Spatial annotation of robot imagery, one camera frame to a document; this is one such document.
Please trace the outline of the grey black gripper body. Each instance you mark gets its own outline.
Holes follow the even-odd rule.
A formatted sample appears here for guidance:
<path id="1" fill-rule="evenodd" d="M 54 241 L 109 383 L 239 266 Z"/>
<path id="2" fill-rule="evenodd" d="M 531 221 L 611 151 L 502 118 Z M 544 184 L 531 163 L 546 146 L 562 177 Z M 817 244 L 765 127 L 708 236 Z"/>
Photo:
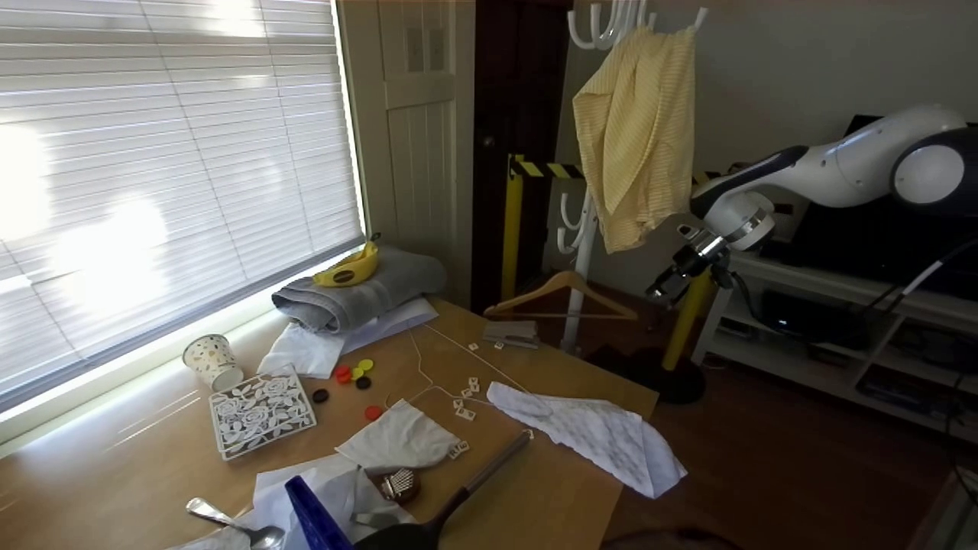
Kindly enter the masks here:
<path id="1" fill-rule="evenodd" d="M 727 253 L 721 232 L 701 221 L 681 221 L 674 225 L 681 249 L 669 256 L 669 266 L 649 285 L 649 295 L 661 305 L 674 305 L 691 280 L 702 275 L 717 256 Z"/>

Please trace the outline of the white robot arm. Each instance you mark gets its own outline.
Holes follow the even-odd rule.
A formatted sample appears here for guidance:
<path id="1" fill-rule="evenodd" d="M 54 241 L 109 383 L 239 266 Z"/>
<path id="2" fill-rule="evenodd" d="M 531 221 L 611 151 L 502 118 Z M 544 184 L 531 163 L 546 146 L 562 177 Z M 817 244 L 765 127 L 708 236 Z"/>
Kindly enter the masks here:
<path id="1" fill-rule="evenodd" d="M 972 217 L 976 173 L 976 127 L 943 105 L 906 108 L 834 145 L 776 151 L 691 195 L 685 244 L 649 292 L 658 301 L 674 301 L 729 251 L 761 244 L 776 225 L 768 188 L 786 188 L 822 208 L 859 208 L 892 195 L 926 214 Z"/>

